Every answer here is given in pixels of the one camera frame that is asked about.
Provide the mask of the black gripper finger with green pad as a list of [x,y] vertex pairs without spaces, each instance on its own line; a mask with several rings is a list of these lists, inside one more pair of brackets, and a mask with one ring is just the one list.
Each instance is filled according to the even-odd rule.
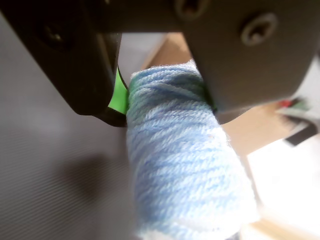
[[318,48],[317,0],[176,0],[173,5],[222,112],[291,96]]
[[100,33],[103,0],[3,0],[0,10],[71,109],[124,128],[110,107],[116,92],[120,33]]

